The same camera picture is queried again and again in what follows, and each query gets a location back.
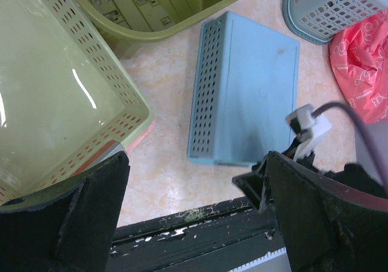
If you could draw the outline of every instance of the floor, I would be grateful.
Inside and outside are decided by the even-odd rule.
[[[207,20],[231,10],[300,40],[297,105],[343,100],[327,46],[315,46],[288,30],[282,1],[239,0]],[[186,156],[201,24],[121,61],[153,105],[156,127],[129,154],[131,172],[119,227],[242,196],[231,178],[249,169],[195,165]],[[339,110],[330,110],[327,116],[333,128],[316,149],[315,163],[325,170],[340,170],[355,161],[354,129]]]

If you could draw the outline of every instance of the white paint flecks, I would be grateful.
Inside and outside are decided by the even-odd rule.
[[[184,231],[186,228],[187,228],[187,227],[177,228],[177,229],[175,230],[175,234],[173,234],[172,237],[175,237],[175,236],[177,236],[177,235],[179,235],[179,234],[184,234],[183,231]]]

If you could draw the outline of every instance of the blue perforated box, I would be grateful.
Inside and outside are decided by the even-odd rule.
[[[227,12],[201,30],[188,157],[253,165],[293,140],[299,42]]]

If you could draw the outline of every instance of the purple cable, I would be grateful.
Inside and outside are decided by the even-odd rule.
[[[347,105],[343,104],[341,102],[332,101],[328,102],[321,107],[318,107],[315,111],[312,112],[312,116],[314,118],[317,118],[319,115],[324,113],[326,110],[333,108],[333,107],[339,107],[340,109],[344,110],[347,115],[352,119],[353,123],[355,124],[356,128],[358,129],[366,148],[368,149],[370,153],[370,157],[372,158],[373,163],[376,166],[376,169],[380,175],[381,181],[384,184],[384,187],[386,189],[386,192],[388,194],[388,168],[385,164],[385,161],[383,157],[381,156],[381,153],[379,152],[375,140],[370,135],[368,129],[365,127],[364,122],[361,120],[361,118],[353,111],[353,109]]]

